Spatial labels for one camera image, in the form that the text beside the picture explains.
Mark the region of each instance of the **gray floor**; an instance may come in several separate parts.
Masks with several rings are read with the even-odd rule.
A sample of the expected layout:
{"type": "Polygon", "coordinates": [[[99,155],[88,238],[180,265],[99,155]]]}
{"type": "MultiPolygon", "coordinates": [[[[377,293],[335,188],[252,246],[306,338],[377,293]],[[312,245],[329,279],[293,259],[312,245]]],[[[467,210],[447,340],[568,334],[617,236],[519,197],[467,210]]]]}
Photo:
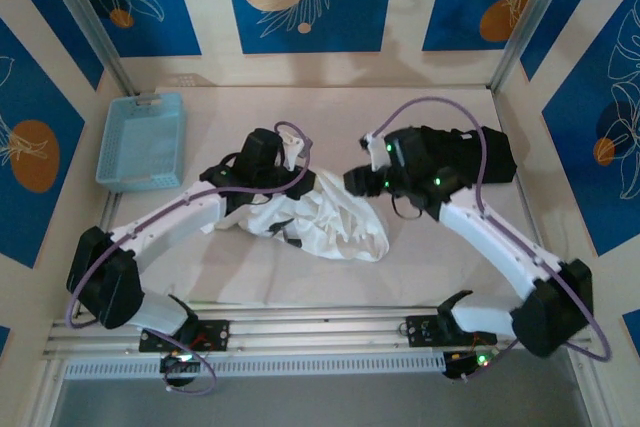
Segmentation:
{"type": "Polygon", "coordinates": [[[221,379],[209,397],[160,381],[68,381],[56,427],[449,427],[589,425],[563,352],[513,352],[464,385],[440,374],[221,379]]]}

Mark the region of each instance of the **white cloth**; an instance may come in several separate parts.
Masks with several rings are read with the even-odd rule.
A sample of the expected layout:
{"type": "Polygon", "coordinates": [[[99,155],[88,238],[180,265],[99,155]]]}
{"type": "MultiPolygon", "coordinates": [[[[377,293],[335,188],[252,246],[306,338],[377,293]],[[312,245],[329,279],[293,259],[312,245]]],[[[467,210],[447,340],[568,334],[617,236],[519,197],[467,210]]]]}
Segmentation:
{"type": "MultiPolygon", "coordinates": [[[[304,147],[302,141],[287,133],[281,134],[285,147],[285,167],[292,170],[304,147]]],[[[289,239],[300,239],[302,250],[328,259],[380,260],[389,251],[387,225],[383,218],[363,198],[354,197],[344,188],[341,177],[324,169],[312,168],[316,181],[312,191],[296,201],[285,195],[271,200],[261,195],[221,222],[216,229],[239,225],[242,229],[271,237],[270,227],[287,222],[284,227],[289,239]]],[[[275,238],[284,241],[283,232],[275,238]]]]}

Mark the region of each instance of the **blue basket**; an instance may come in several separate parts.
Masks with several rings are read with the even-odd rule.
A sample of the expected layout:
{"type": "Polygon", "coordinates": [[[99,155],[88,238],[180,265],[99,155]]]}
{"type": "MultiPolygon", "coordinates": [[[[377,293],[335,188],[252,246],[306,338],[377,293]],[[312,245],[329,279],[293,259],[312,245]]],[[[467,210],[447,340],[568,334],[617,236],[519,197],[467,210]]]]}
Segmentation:
{"type": "Polygon", "coordinates": [[[179,187],[185,124],[180,94],[115,99],[109,106],[96,181],[112,192],[179,187]]]}

